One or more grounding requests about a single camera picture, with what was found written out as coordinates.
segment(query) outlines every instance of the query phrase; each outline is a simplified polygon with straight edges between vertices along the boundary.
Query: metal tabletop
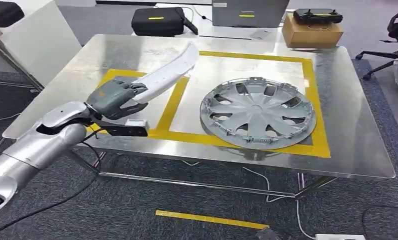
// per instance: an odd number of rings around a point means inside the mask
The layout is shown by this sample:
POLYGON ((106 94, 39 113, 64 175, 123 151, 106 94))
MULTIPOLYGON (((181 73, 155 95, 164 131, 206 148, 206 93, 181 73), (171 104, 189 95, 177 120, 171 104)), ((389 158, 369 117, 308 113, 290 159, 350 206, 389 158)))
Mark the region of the metal tabletop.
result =
MULTIPOLYGON (((6 129, 3 137, 17 139, 53 108, 68 101, 85 101, 109 69, 147 73, 176 56, 188 41, 194 42, 201 51, 311 59, 331 157, 107 134, 89 139, 92 146, 158 158, 253 164, 322 176, 373 180, 395 177, 351 57, 344 47, 293 50, 278 42, 96 35, 6 129)), ((190 72, 170 130, 204 134, 199 118, 202 98, 219 83, 244 77, 288 82, 301 92, 309 84, 298 62, 200 56, 190 72)), ((147 119, 150 127, 155 128, 172 92, 173 89, 169 89, 130 118, 147 119)))

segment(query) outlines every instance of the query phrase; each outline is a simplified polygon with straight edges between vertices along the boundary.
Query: black bag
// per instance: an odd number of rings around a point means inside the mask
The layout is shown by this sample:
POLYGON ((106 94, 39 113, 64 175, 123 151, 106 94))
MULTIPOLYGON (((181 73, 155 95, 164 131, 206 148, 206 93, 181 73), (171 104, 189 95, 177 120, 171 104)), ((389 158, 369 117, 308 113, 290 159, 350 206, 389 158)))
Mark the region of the black bag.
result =
POLYGON ((15 2, 0 1, 0 28, 6 28, 24 17, 24 12, 15 2))
POLYGON ((137 36, 174 37, 183 33, 184 25, 198 35, 198 29, 185 17, 181 7, 137 9, 131 21, 137 36))

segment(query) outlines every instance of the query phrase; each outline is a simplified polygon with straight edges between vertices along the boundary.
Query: yellow tape outline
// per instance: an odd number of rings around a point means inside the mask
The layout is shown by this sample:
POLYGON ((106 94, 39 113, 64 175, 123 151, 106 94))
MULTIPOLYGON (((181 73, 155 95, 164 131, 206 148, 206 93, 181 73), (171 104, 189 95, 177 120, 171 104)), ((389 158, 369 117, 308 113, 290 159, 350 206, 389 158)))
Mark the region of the yellow tape outline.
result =
POLYGON ((173 212, 173 211, 162 211, 156 210, 156 216, 162 217, 170 217, 170 218, 178 218, 178 219, 188 219, 188 220, 196 220, 202 222, 209 222, 209 223, 216 223, 216 224, 225 224, 225 225, 232 225, 232 226, 239 226, 251 229, 263 229, 269 227, 266 224, 248 222, 248 221, 239 221, 239 220, 232 220, 227 218, 220 218, 220 217, 212 217, 212 216, 202 216, 202 215, 195 215, 195 214, 188 214, 188 213, 180 213, 180 212, 173 212))
MULTIPOLYGON (((241 59, 301 63, 303 77, 305 80, 309 82, 309 87, 305 88, 305 95, 312 103, 316 117, 315 129, 311 134, 312 145, 295 144, 284 148, 268 150, 267 152, 306 155, 306 156, 313 156, 320 158, 331 157, 329 144, 327 142, 326 129, 324 127, 323 113, 321 111, 317 82, 314 75, 313 62, 311 59, 301 58, 301 57, 271 56, 271 55, 215 52, 215 51, 200 51, 200 55, 209 56, 209 57, 241 58, 241 59)), ((100 87, 107 81, 117 76, 142 77, 144 75, 145 75, 144 72, 138 72, 134 70, 109 69, 97 87, 100 87)), ((223 141, 214 135, 170 131, 171 123, 176 115, 177 108, 183 98, 183 94, 187 87, 188 82, 189 79, 187 77, 183 77, 176 83, 174 90, 172 91, 172 94, 169 97, 169 100, 162 113, 162 116, 159 119, 158 124, 156 125, 156 128, 149 130, 148 137, 160 140, 172 140, 172 141, 179 141, 186 143, 206 144, 206 145, 214 145, 219 147, 228 147, 228 148, 237 148, 237 149, 241 148, 239 146, 223 141)), ((92 129, 97 130, 99 129, 99 126, 94 124, 92 125, 92 129)))

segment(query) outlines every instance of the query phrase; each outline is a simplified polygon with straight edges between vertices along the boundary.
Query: cardboard box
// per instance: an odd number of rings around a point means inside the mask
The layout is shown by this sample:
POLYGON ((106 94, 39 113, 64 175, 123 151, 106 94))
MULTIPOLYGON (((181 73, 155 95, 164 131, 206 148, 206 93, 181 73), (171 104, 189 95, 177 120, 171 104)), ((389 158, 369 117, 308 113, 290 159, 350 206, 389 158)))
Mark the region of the cardboard box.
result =
POLYGON ((344 33, 339 24, 299 25, 293 13, 288 13, 283 36, 289 48, 333 48, 344 33))

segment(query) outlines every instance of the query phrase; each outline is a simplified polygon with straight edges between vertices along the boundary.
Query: laptop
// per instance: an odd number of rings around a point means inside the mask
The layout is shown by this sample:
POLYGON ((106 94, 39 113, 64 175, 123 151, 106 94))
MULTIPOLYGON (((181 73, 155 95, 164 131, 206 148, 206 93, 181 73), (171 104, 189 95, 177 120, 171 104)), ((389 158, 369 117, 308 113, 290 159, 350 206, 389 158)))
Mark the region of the laptop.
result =
POLYGON ((212 24, 278 28, 288 4, 289 0, 212 0, 212 24))

